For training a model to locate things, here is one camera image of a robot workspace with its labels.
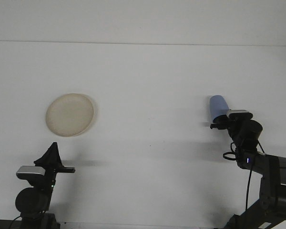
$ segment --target white tabletop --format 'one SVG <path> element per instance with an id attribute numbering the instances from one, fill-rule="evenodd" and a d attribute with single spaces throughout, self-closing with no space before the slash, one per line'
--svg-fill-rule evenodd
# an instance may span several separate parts
<path id="1" fill-rule="evenodd" d="M 96 108 L 90 130 L 70 138 L 45 124 L 66 93 Z M 29 186 L 17 169 L 57 141 L 76 167 L 57 175 L 58 221 L 222 227 L 244 211 L 248 171 L 222 158 L 231 140 L 209 128 L 214 94 L 251 111 L 265 151 L 286 157 L 286 47 L 0 42 L 0 219 L 19 214 Z"/>

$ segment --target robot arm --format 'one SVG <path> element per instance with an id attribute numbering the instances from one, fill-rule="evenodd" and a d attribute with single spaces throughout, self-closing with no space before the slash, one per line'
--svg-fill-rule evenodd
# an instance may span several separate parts
<path id="1" fill-rule="evenodd" d="M 270 229 L 286 220 L 286 158 L 257 151 L 262 126 L 246 110 L 229 110 L 224 98 L 210 99 L 211 128 L 227 129 L 237 165 L 261 174 L 259 199 L 242 215 L 233 215 L 224 229 Z"/>

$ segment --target wire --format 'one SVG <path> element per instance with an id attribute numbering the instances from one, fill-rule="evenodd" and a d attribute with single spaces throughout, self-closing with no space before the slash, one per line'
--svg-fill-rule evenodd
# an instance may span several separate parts
<path id="1" fill-rule="evenodd" d="M 262 152 L 263 152 L 264 154 L 266 154 L 265 151 L 264 151 L 264 149 L 262 148 L 262 145 L 259 143 L 259 141 L 257 141 L 257 142 L 258 142 L 259 147 L 261 147 Z"/>
<path id="2" fill-rule="evenodd" d="M 13 221 L 10 223 L 10 226 L 8 229 L 11 229 L 11 226 L 13 225 L 13 223 L 15 222 L 16 219 L 20 218 L 21 216 L 16 217 L 15 219 L 13 219 Z"/>
<path id="3" fill-rule="evenodd" d="M 247 193 L 246 193 L 245 220 L 244 220 L 243 228 L 245 228 L 245 224 L 246 224 L 246 221 L 247 221 L 247 210 L 248 210 L 249 188 L 250 188 L 251 175 L 252 175 L 253 166 L 254 166 L 254 163 L 255 163 L 255 158 L 256 158 L 256 156 L 257 156 L 257 154 L 255 154 L 255 156 L 253 157 L 253 161 L 252 161 L 251 168 L 250 168 L 250 173 L 249 173 L 249 179 L 248 179 L 248 185 L 247 185 Z"/>

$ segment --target paper plate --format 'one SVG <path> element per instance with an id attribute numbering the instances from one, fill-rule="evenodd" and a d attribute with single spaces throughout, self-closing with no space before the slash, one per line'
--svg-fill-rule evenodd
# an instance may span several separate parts
<path id="1" fill-rule="evenodd" d="M 65 94 L 49 106 L 46 124 L 53 133 L 70 137 L 84 132 L 93 115 L 93 105 L 88 97 L 83 94 Z"/>

